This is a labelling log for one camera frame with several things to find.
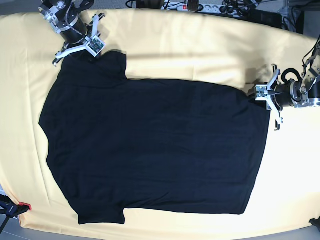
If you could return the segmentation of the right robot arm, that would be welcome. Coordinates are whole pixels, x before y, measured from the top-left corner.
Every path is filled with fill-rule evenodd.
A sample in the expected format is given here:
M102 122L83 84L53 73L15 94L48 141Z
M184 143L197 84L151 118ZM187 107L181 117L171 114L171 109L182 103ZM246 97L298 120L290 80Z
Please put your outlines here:
M87 25L81 20L80 13L94 4L94 0L84 0L76 7L73 0L43 0L38 9L53 31L61 35L67 44L74 45L93 39Z

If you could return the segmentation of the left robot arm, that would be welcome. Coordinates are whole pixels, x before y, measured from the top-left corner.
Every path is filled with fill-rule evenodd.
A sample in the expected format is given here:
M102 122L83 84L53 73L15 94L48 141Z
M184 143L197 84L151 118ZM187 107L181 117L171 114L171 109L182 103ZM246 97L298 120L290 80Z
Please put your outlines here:
M295 68L286 69L281 75L281 83L271 89L271 97L278 111L285 107L305 108L320 105L320 40L302 59L302 72Z

